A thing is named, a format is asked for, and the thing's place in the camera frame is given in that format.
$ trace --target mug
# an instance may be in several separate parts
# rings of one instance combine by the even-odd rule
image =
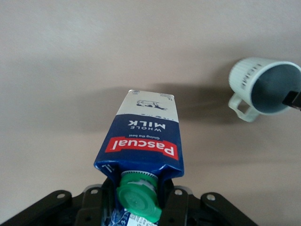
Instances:
[[[253,122],[259,114],[274,115],[290,107],[282,102],[290,91],[301,91],[301,68],[289,61],[251,57],[238,61],[230,71],[234,95],[229,101],[239,118]],[[249,107],[238,109],[242,101]]]

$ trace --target beige surface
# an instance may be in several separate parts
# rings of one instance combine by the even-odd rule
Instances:
[[[129,89],[175,95],[185,176],[261,226],[301,223],[300,112],[240,121],[244,57],[301,65],[301,1],[1,1],[0,222],[48,193],[78,195]]]

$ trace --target green plastic bottle cap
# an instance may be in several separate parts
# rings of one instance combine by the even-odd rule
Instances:
[[[156,223],[162,213],[158,207],[156,189],[154,178],[141,173],[128,173],[121,179],[117,196],[121,205],[130,213]]]

